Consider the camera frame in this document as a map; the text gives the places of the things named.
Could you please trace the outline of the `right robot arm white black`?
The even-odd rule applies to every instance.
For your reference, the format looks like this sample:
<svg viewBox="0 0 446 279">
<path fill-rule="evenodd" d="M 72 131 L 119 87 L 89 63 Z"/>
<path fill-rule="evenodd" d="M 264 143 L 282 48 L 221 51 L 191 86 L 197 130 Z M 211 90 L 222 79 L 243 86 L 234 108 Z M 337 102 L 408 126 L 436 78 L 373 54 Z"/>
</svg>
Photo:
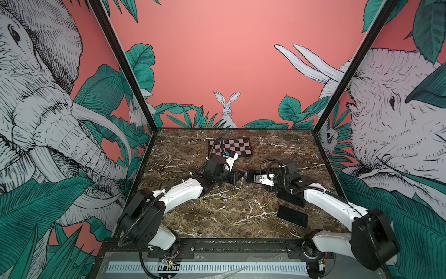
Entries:
<svg viewBox="0 0 446 279">
<path fill-rule="evenodd" d="M 265 170 L 246 177 L 267 191 L 285 193 L 300 204 L 311 203 L 339 221 L 347 233 L 314 230 L 303 238 L 302 248 L 309 259 L 320 260 L 327 253 L 349 256 L 368 270 L 383 269 L 401 248 L 387 216 L 379 209 L 367 209 L 328 191 L 302 176 L 292 160 L 268 159 Z"/>
</svg>

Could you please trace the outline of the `black smartphone blue edge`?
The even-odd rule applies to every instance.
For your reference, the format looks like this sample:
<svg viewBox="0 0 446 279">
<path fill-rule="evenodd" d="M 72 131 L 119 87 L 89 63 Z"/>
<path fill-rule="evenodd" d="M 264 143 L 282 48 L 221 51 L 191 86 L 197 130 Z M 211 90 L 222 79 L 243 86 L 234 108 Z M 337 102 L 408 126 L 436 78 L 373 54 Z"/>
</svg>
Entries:
<svg viewBox="0 0 446 279">
<path fill-rule="evenodd" d="M 245 181 L 248 184 L 255 184 L 253 179 L 254 179 L 254 175 L 255 174 L 267 174 L 267 172 L 265 170 L 254 170 L 254 169 L 248 169 L 246 171 L 246 178 Z"/>
</svg>

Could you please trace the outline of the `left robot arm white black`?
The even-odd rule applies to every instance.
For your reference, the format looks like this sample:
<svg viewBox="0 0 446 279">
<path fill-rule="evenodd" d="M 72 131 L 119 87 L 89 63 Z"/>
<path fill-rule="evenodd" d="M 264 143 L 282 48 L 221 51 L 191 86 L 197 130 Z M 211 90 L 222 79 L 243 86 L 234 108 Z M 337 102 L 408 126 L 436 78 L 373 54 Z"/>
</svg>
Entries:
<svg viewBox="0 0 446 279">
<path fill-rule="evenodd" d="M 138 249 L 142 269 L 152 279 L 158 276 L 146 268 L 142 250 L 155 246 L 168 251 L 177 240 L 171 230 L 162 226 L 164 215 L 183 203 L 209 194 L 217 184 L 235 185 L 244 175 L 233 167 L 239 157 L 235 151 L 214 155 L 213 149 L 214 146 L 201 167 L 169 187 L 157 191 L 139 190 L 118 219 L 118 227 L 123 232 L 118 246 Z"/>
</svg>

